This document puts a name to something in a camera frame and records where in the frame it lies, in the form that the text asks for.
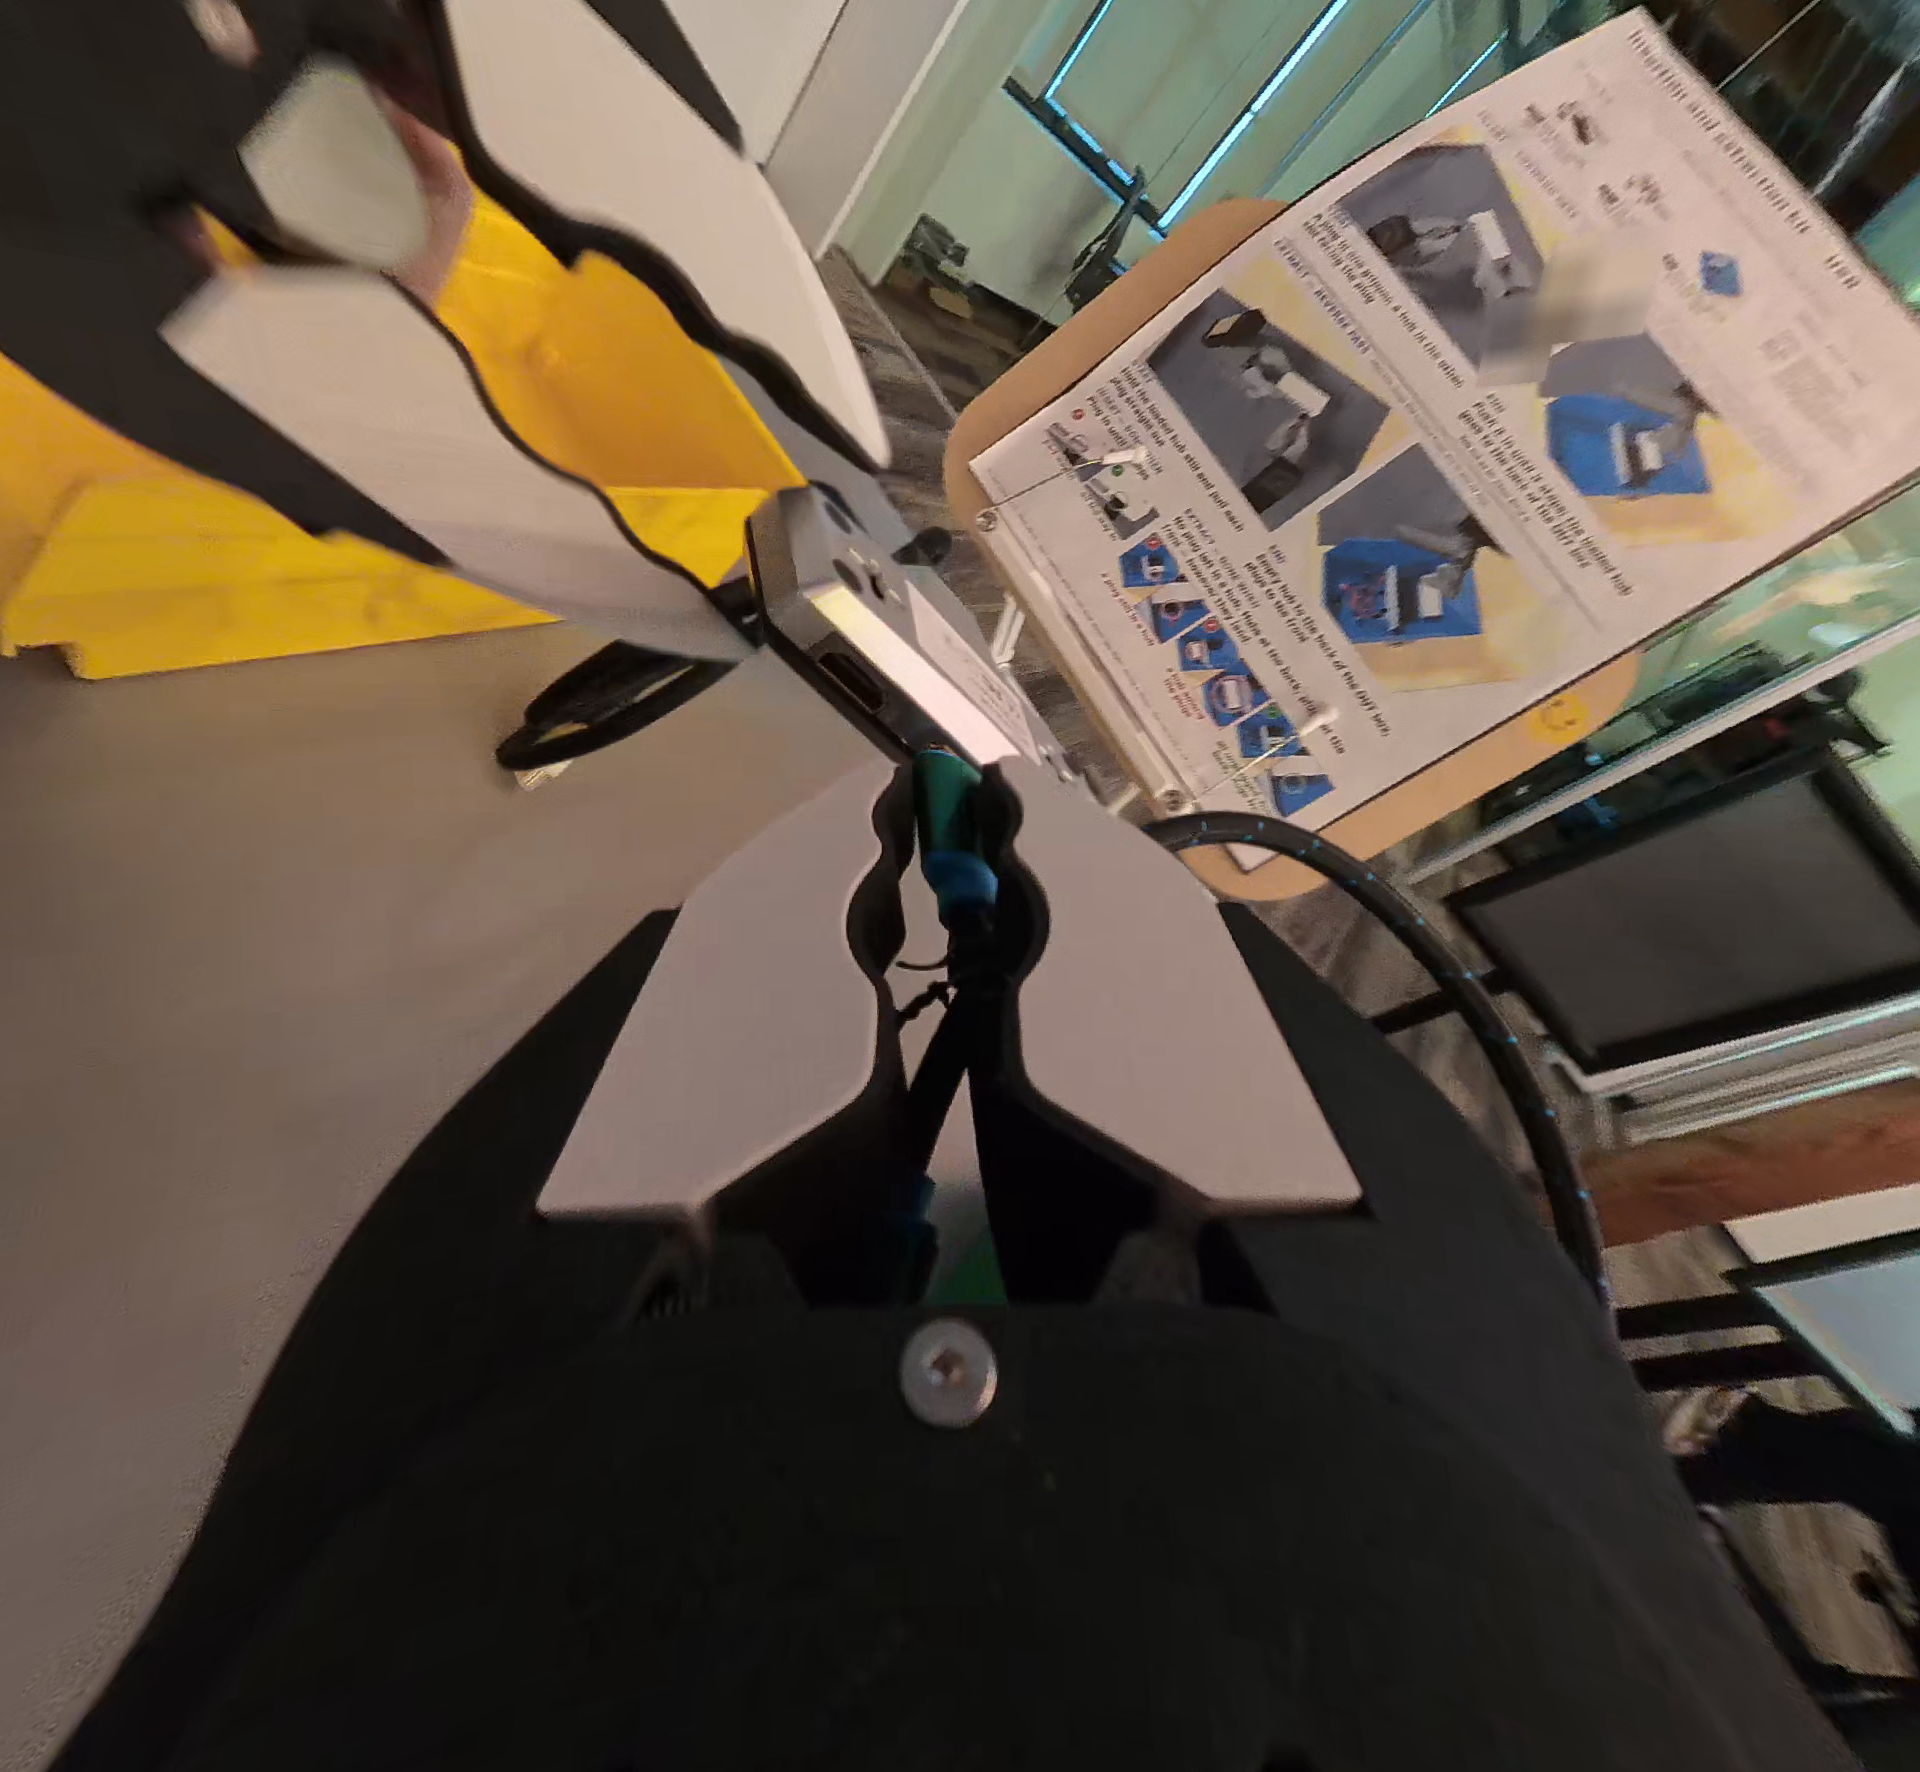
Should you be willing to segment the yellow plastic bin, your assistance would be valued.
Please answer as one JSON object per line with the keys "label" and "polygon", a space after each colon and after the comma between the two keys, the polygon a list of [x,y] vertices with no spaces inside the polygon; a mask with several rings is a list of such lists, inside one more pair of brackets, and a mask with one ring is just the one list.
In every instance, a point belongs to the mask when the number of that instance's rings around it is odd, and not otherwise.
{"label": "yellow plastic bin", "polygon": [[[484,196],[433,310],[514,434],[704,585],[736,573],[750,509],[806,483],[800,442],[637,276],[600,256],[561,268]],[[53,649],[80,682],[118,682],[548,621],[307,535],[2,364],[2,658]]]}

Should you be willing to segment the printed instruction sheet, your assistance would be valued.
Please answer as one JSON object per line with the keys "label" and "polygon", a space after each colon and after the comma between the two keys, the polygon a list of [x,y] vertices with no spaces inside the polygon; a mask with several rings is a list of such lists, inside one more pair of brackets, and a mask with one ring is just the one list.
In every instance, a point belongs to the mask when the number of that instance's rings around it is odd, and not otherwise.
{"label": "printed instruction sheet", "polygon": [[1164,815],[1353,819],[1918,477],[1918,313],[1642,9],[1172,256],[958,446]]}

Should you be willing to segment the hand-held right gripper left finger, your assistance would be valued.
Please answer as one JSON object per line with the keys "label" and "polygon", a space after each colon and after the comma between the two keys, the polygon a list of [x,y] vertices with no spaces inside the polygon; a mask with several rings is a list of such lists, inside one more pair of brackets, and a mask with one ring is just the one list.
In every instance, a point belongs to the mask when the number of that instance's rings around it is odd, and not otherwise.
{"label": "hand-held right gripper left finger", "polygon": [[714,866],[538,1190],[538,1212],[688,1217],[849,1108],[892,1039],[911,824],[864,762]]}

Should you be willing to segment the person's left hand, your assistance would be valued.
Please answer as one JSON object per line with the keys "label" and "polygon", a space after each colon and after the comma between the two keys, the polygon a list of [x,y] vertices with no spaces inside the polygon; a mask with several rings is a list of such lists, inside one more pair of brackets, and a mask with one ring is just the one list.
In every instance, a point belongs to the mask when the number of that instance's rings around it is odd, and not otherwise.
{"label": "person's left hand", "polygon": [[410,253],[385,268],[385,276],[433,310],[460,261],[474,211],[474,185],[460,153],[456,153],[440,131],[414,124],[403,110],[395,110],[395,124],[409,164],[414,169],[423,226],[418,228]]}

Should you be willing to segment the braided hdmi cable green plugs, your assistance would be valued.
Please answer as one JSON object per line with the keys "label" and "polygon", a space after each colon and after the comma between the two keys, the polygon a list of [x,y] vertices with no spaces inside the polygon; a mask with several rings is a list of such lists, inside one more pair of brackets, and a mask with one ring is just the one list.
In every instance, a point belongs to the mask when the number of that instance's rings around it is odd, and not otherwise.
{"label": "braided hdmi cable green plugs", "polygon": [[[941,925],[958,941],[968,919],[995,919],[1001,873],[992,859],[981,810],[985,774],[954,752],[928,752],[911,770],[912,815],[923,849],[923,875],[938,895]],[[1605,1319],[1614,1319],[1614,1288],[1605,1266],[1600,1217],[1585,1176],[1572,1155],[1572,1144],[1551,1102],[1551,1089],[1524,1053],[1520,1031],[1506,1021],[1490,980],[1469,968],[1440,925],[1399,891],[1380,871],[1345,854],[1326,835],[1307,832],[1274,815],[1164,815],[1136,826],[1136,835],[1172,856],[1248,845],[1263,856],[1297,864],[1314,881],[1342,891],[1359,909],[1393,935],[1406,953],[1428,972],[1443,1016],[1465,1021],[1500,1093],[1524,1130],[1534,1172],[1538,1181],[1551,1231],[1569,1256],[1577,1278],[1596,1297]]]}

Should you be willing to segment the silver port hub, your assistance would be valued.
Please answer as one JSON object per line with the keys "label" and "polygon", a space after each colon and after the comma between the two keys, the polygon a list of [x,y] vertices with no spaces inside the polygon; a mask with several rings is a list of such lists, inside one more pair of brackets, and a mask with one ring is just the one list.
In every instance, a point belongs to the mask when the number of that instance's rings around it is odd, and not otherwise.
{"label": "silver port hub", "polygon": [[748,576],[764,643],[875,745],[1071,774],[941,573],[890,557],[823,490],[761,501],[748,518]]}

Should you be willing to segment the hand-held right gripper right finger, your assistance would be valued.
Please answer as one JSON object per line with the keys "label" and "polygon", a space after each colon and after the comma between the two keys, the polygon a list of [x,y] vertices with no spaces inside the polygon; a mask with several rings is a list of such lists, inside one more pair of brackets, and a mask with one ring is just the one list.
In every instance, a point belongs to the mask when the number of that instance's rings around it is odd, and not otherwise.
{"label": "hand-held right gripper right finger", "polygon": [[992,1076],[992,1190],[1209,1217],[1365,1201],[1219,902],[1043,770],[995,770],[1001,883],[1029,899]]}

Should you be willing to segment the black monitor on stand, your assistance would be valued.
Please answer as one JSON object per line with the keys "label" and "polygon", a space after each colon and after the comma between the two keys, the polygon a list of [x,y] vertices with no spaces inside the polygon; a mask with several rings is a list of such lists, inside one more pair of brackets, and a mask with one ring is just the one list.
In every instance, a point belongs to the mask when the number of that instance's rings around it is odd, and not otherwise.
{"label": "black monitor on stand", "polygon": [[1918,999],[1918,854],[1830,752],[1445,909],[1590,1077]]}

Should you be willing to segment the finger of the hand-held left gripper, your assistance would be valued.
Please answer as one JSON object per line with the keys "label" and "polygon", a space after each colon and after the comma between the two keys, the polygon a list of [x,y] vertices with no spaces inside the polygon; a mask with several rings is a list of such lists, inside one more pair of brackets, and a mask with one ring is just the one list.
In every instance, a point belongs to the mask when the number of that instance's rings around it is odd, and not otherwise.
{"label": "finger of the hand-held left gripper", "polygon": [[892,447],[835,305],[761,169],[587,0],[440,0],[481,164],[777,409],[875,472]]}
{"label": "finger of the hand-held left gripper", "polygon": [[162,341],[447,573],[640,649],[722,666],[756,653],[706,585],[651,557],[600,490],[500,421],[467,351],[395,281],[221,272]]}

